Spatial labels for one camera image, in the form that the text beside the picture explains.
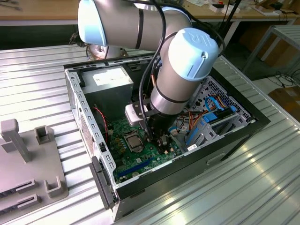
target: red wire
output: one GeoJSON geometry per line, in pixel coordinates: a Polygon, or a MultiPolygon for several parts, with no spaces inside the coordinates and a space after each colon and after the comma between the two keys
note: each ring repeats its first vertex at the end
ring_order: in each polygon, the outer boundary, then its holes
{"type": "Polygon", "coordinates": [[[94,109],[96,109],[101,114],[101,116],[103,118],[104,125],[105,125],[105,141],[107,142],[107,125],[106,125],[105,116],[103,115],[103,113],[97,107],[94,107],[94,109]]]}

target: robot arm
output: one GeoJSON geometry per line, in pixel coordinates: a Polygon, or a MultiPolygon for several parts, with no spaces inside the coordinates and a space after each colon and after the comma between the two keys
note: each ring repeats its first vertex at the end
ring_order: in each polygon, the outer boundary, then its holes
{"type": "MultiPolygon", "coordinates": [[[[148,102],[155,113],[147,116],[156,137],[172,125],[218,57],[216,41],[192,28],[186,14],[171,7],[162,10],[166,19],[162,67],[148,102]]],[[[158,48],[162,35],[159,12],[138,9],[122,0],[81,0],[78,28],[86,43],[149,51],[158,48]]],[[[143,120],[135,107],[128,105],[125,111],[132,126],[143,120]]]]}

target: white label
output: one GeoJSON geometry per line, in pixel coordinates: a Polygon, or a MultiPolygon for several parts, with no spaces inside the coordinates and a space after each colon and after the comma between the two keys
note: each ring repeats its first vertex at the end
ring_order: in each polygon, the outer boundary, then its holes
{"type": "Polygon", "coordinates": [[[125,73],[120,67],[108,68],[100,74],[93,75],[93,78],[97,86],[101,86],[108,83],[128,83],[128,77],[125,75],[125,73]]]}
{"type": "Polygon", "coordinates": [[[186,126],[183,126],[183,127],[181,128],[181,130],[182,130],[182,131],[186,131],[186,130],[187,130],[187,127],[186,127],[186,126]]]}
{"type": "Polygon", "coordinates": [[[286,90],[286,92],[289,94],[289,96],[291,97],[296,97],[297,96],[297,93],[293,90],[286,90]]]}
{"type": "Polygon", "coordinates": [[[193,144],[193,145],[189,146],[189,147],[187,148],[187,150],[191,151],[191,150],[193,150],[193,149],[195,149],[195,148],[197,148],[197,145],[196,145],[196,144],[193,144]]]}

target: blue pcie slot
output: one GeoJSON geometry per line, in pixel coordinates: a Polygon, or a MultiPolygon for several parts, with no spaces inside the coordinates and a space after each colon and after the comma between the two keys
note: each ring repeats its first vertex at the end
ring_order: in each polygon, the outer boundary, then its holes
{"type": "Polygon", "coordinates": [[[153,160],[153,158],[150,158],[150,159],[148,159],[145,162],[142,162],[142,163],[140,163],[138,165],[135,165],[134,167],[131,167],[131,168],[127,169],[127,170],[124,170],[124,171],[122,171],[122,172],[120,172],[118,174],[118,177],[126,176],[129,173],[132,173],[132,172],[134,172],[136,170],[139,170],[139,169],[141,169],[141,168],[143,168],[145,166],[148,166],[152,160],[153,160]]]}

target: metal table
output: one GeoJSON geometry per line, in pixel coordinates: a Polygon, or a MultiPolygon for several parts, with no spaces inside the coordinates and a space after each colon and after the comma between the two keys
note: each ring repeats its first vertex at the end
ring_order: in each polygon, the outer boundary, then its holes
{"type": "MultiPolygon", "coordinates": [[[[76,46],[0,52],[0,120],[17,118],[21,132],[39,125],[54,129],[70,193],[7,224],[113,223],[68,103],[62,65],[84,60],[85,49],[76,46]]],[[[214,68],[271,123],[227,161],[116,224],[299,224],[300,124],[225,58],[214,68]]]]}
{"type": "MultiPolygon", "coordinates": [[[[260,42],[257,44],[251,55],[249,56],[242,72],[245,73],[245,71],[249,68],[251,63],[253,62],[254,58],[257,56],[263,45],[266,43],[266,41],[269,39],[269,37],[275,34],[277,35],[277,43],[280,39],[286,41],[290,45],[294,46],[300,51],[300,25],[291,25],[291,26],[270,26],[267,32],[264,34],[260,42]]],[[[265,54],[269,55],[271,51],[274,49],[274,47],[277,45],[277,43],[274,45],[274,43],[271,46],[265,54]]]]}

